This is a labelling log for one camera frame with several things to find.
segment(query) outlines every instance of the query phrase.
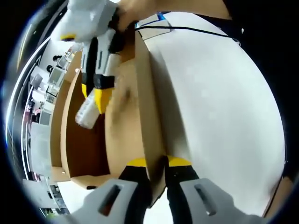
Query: white table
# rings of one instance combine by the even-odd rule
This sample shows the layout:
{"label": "white table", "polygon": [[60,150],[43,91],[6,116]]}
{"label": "white table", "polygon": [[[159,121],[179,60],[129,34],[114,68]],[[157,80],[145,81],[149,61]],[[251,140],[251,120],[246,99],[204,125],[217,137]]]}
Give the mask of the white table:
{"label": "white table", "polygon": [[[165,17],[173,26],[223,33],[193,14]],[[174,30],[146,44],[170,153],[190,159],[199,177],[231,194],[237,208],[262,215],[284,167],[285,142],[276,102],[259,69],[228,38]],[[71,191],[72,183],[58,185],[74,211],[87,192],[81,189],[81,197],[78,189]],[[154,222],[172,223],[166,195],[147,211],[144,223]]]}

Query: wire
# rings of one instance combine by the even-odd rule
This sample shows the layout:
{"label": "wire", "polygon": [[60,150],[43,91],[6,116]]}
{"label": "wire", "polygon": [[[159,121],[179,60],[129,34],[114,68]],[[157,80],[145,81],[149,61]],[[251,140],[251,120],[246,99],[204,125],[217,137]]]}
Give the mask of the wire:
{"label": "wire", "polygon": [[210,32],[210,31],[206,31],[206,30],[202,30],[202,29],[195,29],[195,28],[191,28],[191,27],[143,26],[143,27],[135,28],[135,30],[141,30],[141,29],[187,29],[187,30],[196,31],[196,32],[205,33],[205,34],[211,34],[211,35],[215,35],[215,36],[228,37],[228,38],[231,38],[231,39],[233,39],[234,41],[237,41],[237,42],[238,42],[238,39],[233,38],[233,37],[228,36],[228,35],[218,34],[218,33]]}

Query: hand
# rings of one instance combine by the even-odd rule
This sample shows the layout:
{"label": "hand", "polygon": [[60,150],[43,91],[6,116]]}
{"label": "hand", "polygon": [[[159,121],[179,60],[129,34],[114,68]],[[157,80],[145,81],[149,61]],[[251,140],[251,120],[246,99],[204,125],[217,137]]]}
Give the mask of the hand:
{"label": "hand", "polygon": [[157,10],[157,2],[162,0],[121,0],[119,4],[120,21],[118,29],[125,31],[133,21],[143,20],[153,14]]}

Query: wall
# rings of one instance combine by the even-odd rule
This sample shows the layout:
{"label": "wall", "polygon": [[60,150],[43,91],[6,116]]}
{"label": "wall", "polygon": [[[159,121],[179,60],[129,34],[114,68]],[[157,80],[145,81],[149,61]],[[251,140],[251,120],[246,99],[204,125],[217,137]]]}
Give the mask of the wall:
{"label": "wall", "polygon": [[64,55],[64,53],[73,45],[73,42],[55,41],[50,39],[45,52],[42,56],[39,67],[43,70],[47,70],[48,65],[55,66],[57,62],[53,61],[53,56]]}

